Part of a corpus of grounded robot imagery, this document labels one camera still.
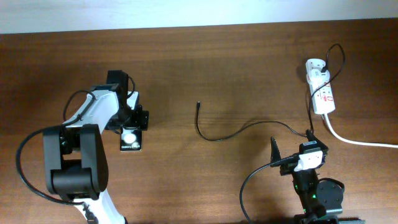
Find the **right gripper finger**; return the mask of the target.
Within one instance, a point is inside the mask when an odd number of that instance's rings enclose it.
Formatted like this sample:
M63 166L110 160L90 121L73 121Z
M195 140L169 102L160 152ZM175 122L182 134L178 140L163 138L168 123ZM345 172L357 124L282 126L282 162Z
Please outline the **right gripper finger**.
M279 164L281 160L280 151L277 146L275 138L271 137L271 163L272 164Z
M315 141L320 148L326 148L326 145L324 143L322 143L321 140L316 138L315 135L311 132L310 129L306 130L305 134L306 134L307 139L309 141Z

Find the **black smartphone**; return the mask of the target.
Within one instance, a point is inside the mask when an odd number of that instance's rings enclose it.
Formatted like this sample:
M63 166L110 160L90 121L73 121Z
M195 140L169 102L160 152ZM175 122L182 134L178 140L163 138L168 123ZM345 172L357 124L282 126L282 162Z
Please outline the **black smartphone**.
M120 151L136 152L142 149L142 131L122 128Z

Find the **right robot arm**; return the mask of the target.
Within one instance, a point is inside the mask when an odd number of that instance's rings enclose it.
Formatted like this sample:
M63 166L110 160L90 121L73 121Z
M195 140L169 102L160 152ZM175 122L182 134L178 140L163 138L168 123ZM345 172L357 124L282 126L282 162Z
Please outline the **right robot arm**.
M299 151L281 158L276 140L271 138L271 167L279 167L280 175L291 175L303 213L294 216L295 223L338 223L337 215L343 212L345 186L331 178L318 178L317 169L325 163L328 147L306 131L307 142Z

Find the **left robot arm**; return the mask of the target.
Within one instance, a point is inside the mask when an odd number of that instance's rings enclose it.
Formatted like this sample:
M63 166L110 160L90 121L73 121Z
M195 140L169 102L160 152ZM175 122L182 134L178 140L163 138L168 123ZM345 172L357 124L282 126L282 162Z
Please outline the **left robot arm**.
M126 223L108 193L108 163L101 134L119 133L122 152L140 151L149 112L139 92L129 90L131 77L110 70L104 85L88 90L78 111L57 128L44 131L45 179L48 191L76 207L88 223Z

